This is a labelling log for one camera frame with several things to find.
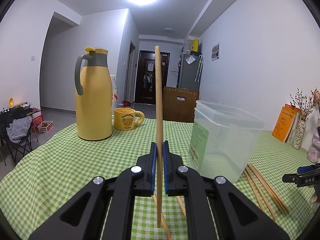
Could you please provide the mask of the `pink spiral vase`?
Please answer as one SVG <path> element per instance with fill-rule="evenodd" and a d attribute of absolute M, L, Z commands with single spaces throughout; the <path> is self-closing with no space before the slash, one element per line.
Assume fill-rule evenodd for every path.
<path fill-rule="evenodd" d="M 317 88 L 311 92 L 313 96 L 313 107 L 317 107 L 319 109 L 319 91 Z M 317 120 L 317 125 L 312 137 L 312 144 L 310 150 L 308 152 L 307 158 L 312 163 L 319 163 L 319 118 Z"/>

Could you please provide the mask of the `yellow bear mug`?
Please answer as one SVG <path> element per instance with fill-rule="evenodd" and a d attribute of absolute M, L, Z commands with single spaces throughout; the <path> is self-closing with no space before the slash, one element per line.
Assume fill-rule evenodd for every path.
<path fill-rule="evenodd" d="M 135 126 L 141 125 L 145 115 L 141 111 L 132 108 L 116 108 L 114 110 L 114 127 L 120 131 L 133 130 Z"/>

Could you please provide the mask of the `clear plastic container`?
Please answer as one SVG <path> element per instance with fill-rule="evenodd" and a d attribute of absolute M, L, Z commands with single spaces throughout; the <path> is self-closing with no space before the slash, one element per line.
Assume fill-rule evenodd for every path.
<path fill-rule="evenodd" d="M 260 118 L 238 108 L 196 101 L 189 166 L 207 178 L 236 183 L 264 128 Z"/>

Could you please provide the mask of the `brown wooden chair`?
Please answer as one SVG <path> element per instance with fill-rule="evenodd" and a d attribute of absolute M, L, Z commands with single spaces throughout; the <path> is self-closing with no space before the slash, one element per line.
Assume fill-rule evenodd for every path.
<path fill-rule="evenodd" d="M 199 91 L 164 87 L 163 119 L 166 121 L 193 123 Z"/>

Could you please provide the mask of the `orange books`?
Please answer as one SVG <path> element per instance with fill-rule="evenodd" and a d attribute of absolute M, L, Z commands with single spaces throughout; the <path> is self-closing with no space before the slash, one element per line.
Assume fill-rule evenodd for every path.
<path fill-rule="evenodd" d="M 272 135 L 281 142 L 287 142 L 296 129 L 301 110 L 295 106 L 285 104 L 282 107 Z"/>

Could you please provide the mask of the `dark entrance door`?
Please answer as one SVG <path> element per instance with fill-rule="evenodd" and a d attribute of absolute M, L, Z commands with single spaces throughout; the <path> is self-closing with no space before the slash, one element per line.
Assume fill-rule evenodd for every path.
<path fill-rule="evenodd" d="M 135 103 L 156 104 L 155 52 L 141 50 L 139 52 Z"/>

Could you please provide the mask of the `floral vase with twigs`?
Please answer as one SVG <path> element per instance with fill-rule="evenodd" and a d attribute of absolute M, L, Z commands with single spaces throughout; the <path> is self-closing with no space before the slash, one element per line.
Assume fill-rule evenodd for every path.
<path fill-rule="evenodd" d="M 312 113 L 313 109 L 313 95 L 308 96 L 303 94 L 303 90 L 297 88 L 295 95 L 290 94 L 290 105 L 292 109 L 300 109 L 299 115 L 299 124 L 295 133 L 295 138 L 293 140 L 293 148 L 299 150 L 301 148 L 301 144 L 303 141 L 305 129 L 306 129 L 306 121 L 308 116 Z"/>

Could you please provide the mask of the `clear plastic water bottle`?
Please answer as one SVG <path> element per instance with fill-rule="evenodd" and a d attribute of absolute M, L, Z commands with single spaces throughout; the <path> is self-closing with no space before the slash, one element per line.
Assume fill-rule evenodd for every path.
<path fill-rule="evenodd" d="M 116 83 L 116 76 L 110 75 L 112 82 L 112 115 L 114 115 L 114 110 L 117 107 L 117 99 L 118 99 L 118 86 Z"/>

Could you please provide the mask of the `yellow thermos jug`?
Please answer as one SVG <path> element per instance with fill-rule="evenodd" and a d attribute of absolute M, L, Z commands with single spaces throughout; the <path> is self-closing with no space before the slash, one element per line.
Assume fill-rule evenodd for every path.
<path fill-rule="evenodd" d="M 78 137 L 101 141 L 112 135 L 112 82 L 108 50 L 86 47 L 74 71 L 75 111 Z"/>

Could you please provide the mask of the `grey refrigerator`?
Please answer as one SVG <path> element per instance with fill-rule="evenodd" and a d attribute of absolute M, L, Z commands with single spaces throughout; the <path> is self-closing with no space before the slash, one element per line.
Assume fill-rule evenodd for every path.
<path fill-rule="evenodd" d="M 202 74 L 202 55 L 191 51 L 182 53 L 178 62 L 177 88 L 192 91 L 200 90 Z"/>

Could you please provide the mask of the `green checkered tablecloth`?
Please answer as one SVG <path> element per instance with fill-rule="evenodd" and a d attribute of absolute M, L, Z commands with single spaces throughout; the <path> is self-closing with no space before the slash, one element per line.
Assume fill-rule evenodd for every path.
<path fill-rule="evenodd" d="M 170 152 L 179 154 L 186 165 L 193 124 L 163 121 L 164 140 Z M 118 176 L 148 154 L 156 140 L 156 120 L 146 119 L 129 132 L 114 130 L 103 141 L 81 140 L 76 124 L 57 132 L 48 142 L 28 153 L 1 180 L 1 211 L 21 239 L 38 228 L 83 186 L 96 176 Z M 262 131 L 250 163 L 280 195 L 290 213 L 281 214 L 263 186 L 257 181 L 276 214 L 276 223 L 291 239 L 296 239 L 314 215 L 309 202 L 314 189 L 296 188 L 283 183 L 285 173 L 295 173 L 310 165 L 307 151 L 295 150 L 277 140 L 271 131 Z M 175 198 L 163 196 L 162 211 L 173 239 L 187 239 L 187 225 Z M 157 228 L 156 208 L 152 198 L 136 197 L 131 239 L 167 239 Z"/>

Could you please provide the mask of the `red basket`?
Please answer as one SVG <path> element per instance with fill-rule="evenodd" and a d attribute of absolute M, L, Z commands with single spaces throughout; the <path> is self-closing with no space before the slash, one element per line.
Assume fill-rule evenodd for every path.
<path fill-rule="evenodd" d="M 31 130 L 33 132 L 48 133 L 53 126 L 53 121 L 44 120 L 43 115 L 39 115 L 33 118 L 33 126 Z"/>

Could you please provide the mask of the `yellow box on fridge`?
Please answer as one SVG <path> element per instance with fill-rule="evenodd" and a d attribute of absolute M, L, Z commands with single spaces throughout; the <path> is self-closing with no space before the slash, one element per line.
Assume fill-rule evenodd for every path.
<path fill-rule="evenodd" d="M 198 50 L 199 50 L 199 39 L 195 38 L 195 39 L 192 40 L 192 42 L 191 42 L 191 50 L 195 51 L 195 52 L 198 52 Z"/>

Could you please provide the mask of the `black folding chair with clothes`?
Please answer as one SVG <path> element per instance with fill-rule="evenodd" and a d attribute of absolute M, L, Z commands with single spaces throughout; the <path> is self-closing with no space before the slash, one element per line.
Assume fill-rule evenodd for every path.
<path fill-rule="evenodd" d="M 7 145 L 14 164 L 18 163 L 18 154 L 23 158 L 30 153 L 33 115 L 40 109 L 26 110 L 23 107 L 12 107 L 1 112 L 1 144 Z"/>

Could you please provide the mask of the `wall electrical panel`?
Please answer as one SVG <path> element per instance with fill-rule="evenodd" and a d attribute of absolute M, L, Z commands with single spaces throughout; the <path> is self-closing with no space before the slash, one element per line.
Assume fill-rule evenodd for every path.
<path fill-rule="evenodd" d="M 212 61 L 218 60 L 220 58 L 220 43 L 217 43 L 212 47 Z"/>

